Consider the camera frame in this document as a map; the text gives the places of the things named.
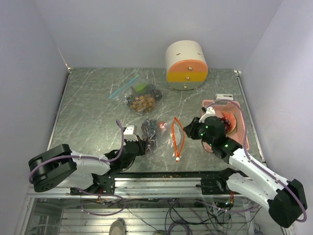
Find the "fake brown round fruit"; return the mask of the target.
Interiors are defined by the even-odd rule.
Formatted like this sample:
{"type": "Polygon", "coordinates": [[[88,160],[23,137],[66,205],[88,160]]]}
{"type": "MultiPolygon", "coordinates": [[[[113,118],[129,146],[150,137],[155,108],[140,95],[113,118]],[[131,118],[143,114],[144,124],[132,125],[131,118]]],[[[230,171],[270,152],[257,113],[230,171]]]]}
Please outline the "fake brown round fruit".
{"type": "Polygon", "coordinates": [[[159,128],[161,133],[164,133],[167,130],[167,128],[168,128],[168,123],[166,123],[164,121],[160,121],[158,123],[158,128],[159,128]]]}

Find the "blue zip top bag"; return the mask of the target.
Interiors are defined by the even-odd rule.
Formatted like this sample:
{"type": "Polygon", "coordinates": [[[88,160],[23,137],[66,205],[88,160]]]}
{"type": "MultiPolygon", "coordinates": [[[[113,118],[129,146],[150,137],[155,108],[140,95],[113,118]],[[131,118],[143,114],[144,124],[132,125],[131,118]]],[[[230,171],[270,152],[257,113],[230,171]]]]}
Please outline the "blue zip top bag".
{"type": "Polygon", "coordinates": [[[136,75],[127,84],[113,92],[109,98],[123,102],[135,113],[143,115],[154,110],[163,96],[163,92],[156,85],[136,75]]]}

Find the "orange zip top bag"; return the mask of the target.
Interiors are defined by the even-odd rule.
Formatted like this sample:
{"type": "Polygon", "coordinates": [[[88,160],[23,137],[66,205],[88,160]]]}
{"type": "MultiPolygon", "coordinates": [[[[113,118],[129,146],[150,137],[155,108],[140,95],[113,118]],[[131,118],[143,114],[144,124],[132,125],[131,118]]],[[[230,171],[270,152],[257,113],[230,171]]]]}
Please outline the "orange zip top bag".
{"type": "Polygon", "coordinates": [[[181,154],[185,144],[185,132],[183,126],[177,117],[174,117],[168,123],[168,128],[164,133],[159,134],[157,141],[157,148],[152,153],[146,155],[151,157],[157,154],[165,156],[166,153],[170,154],[178,163],[181,159],[181,154]]]}

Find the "fake dark blue grape bunch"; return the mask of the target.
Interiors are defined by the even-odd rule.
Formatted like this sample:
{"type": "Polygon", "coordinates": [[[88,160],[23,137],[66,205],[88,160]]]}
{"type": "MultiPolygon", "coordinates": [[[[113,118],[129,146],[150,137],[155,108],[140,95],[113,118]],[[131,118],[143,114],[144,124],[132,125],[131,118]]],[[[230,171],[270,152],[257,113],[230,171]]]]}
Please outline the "fake dark blue grape bunch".
{"type": "Polygon", "coordinates": [[[142,139],[146,142],[146,153],[152,153],[157,148],[157,141],[160,134],[157,121],[146,119],[141,125],[142,139]]]}

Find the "pink perforated plastic basket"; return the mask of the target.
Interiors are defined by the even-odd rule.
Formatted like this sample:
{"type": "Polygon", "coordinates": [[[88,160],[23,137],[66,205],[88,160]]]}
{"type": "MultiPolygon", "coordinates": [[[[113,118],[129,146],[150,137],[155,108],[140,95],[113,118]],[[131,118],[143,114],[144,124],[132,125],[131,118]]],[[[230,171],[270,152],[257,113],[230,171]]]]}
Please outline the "pink perforated plastic basket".
{"type": "Polygon", "coordinates": [[[244,138],[246,137],[246,149],[249,150],[249,142],[248,138],[245,135],[245,123],[244,123],[244,118],[242,115],[242,112],[240,109],[234,105],[234,103],[238,106],[240,106],[239,102],[234,101],[234,102],[218,102],[217,104],[213,104],[212,107],[214,108],[216,112],[216,116],[221,118],[222,117],[222,111],[232,113],[237,121],[237,127],[232,132],[230,135],[227,135],[228,137],[234,139],[237,141],[239,144],[243,145],[244,144],[244,138]]]}

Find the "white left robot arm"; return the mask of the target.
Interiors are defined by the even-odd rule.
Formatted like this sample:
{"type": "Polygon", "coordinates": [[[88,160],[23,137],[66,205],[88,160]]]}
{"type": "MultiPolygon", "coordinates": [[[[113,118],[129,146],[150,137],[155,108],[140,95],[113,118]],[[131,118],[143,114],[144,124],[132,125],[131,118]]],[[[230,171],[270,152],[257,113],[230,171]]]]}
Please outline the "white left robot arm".
{"type": "Polygon", "coordinates": [[[57,186],[80,188],[88,194],[99,191],[98,177],[112,177],[132,166],[136,157],[146,154],[148,142],[136,136],[124,139],[120,149],[94,156],[72,151],[61,144],[28,162],[29,182],[35,192],[46,192],[57,186]]]}

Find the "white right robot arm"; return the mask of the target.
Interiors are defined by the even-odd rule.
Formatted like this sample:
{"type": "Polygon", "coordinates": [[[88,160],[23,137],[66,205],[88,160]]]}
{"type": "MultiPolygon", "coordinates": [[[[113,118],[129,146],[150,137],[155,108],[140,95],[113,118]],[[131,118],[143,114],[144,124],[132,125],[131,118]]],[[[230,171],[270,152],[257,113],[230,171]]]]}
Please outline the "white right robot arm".
{"type": "Polygon", "coordinates": [[[276,174],[254,157],[237,141],[228,137],[220,118],[195,117],[184,127],[187,137],[201,140],[211,146],[213,154],[230,164],[220,172],[215,182],[222,194],[230,190],[256,202],[268,210],[271,218],[281,227],[289,228],[304,217],[307,201],[303,185],[297,180],[288,180],[276,174]]]}

